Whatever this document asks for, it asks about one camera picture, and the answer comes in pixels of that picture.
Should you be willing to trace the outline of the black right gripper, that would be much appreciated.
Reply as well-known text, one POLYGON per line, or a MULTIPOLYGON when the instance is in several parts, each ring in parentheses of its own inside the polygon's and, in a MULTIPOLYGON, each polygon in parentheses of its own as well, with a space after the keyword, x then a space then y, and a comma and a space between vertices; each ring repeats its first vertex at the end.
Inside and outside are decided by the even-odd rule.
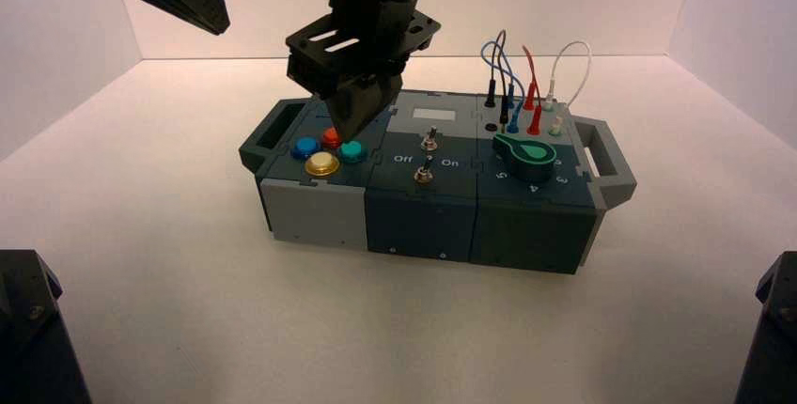
POLYGON ((324 98, 341 140, 395 101, 410 55, 440 30, 417 2, 329 0, 329 14, 287 37, 289 78, 324 98))

